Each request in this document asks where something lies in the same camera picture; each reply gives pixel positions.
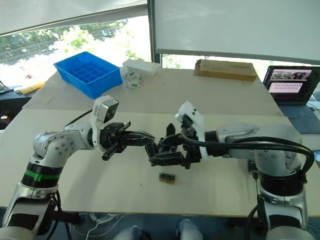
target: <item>white roller shade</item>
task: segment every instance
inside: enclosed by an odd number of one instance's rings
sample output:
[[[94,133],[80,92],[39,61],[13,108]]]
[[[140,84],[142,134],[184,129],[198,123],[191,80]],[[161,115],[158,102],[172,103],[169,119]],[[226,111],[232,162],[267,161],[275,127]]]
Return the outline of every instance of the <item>white roller shade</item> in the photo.
[[[0,35],[146,3],[147,0],[0,0]]]
[[[320,64],[320,0],[154,0],[155,51]]]

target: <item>laptop screen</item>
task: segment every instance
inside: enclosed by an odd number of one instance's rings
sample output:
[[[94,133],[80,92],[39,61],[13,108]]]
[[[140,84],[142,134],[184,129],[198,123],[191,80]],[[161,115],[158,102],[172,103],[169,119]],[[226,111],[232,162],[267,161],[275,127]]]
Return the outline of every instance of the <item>laptop screen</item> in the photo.
[[[319,82],[313,68],[270,66],[263,84],[277,103],[306,104]]]

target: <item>laptop keyboard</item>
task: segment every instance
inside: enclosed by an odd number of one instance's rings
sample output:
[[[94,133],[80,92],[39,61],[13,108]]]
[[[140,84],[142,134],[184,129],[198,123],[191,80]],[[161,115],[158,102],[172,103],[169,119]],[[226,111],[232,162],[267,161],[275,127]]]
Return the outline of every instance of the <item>laptop keyboard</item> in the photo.
[[[316,118],[314,112],[307,105],[304,106],[279,106],[283,114],[290,118],[312,119]]]

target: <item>laptop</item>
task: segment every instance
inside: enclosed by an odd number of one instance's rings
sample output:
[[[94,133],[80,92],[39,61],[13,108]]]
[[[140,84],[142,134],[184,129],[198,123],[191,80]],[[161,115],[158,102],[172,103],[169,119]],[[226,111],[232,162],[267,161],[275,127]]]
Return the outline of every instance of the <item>laptop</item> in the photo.
[[[320,120],[307,106],[320,81],[320,67],[269,66],[263,84],[301,134],[320,134]]]

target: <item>floor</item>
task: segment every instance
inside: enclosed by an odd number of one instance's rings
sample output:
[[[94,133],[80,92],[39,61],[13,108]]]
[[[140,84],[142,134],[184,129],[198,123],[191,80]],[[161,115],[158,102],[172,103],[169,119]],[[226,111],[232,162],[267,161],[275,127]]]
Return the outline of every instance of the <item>floor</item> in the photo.
[[[0,219],[2,220],[5,210],[0,209]],[[84,224],[76,226],[77,230],[83,234],[87,234],[88,230],[95,227],[88,215],[82,215]],[[92,235],[100,235],[108,231],[120,218],[113,220],[110,224],[102,224],[92,231]],[[190,219],[197,225],[203,235],[204,240],[233,240],[244,239],[244,228],[229,228],[227,227],[227,218],[225,217],[209,217],[209,216],[181,216],[181,215],[158,215],[158,214],[128,214],[123,217],[118,224],[106,235],[101,237],[89,237],[92,240],[112,240],[115,235],[123,229],[131,226],[138,226],[141,229],[149,232],[152,240],[177,240],[176,226],[183,219]],[[316,240],[320,240],[320,218],[310,218],[308,231]],[[72,227],[71,235],[73,240],[85,240],[84,235],[76,232],[75,227]],[[45,240],[46,236],[39,236],[37,240]],[[60,222],[52,240],[67,239],[65,226]],[[251,240],[264,240],[264,236],[259,236],[254,230],[251,231]]]

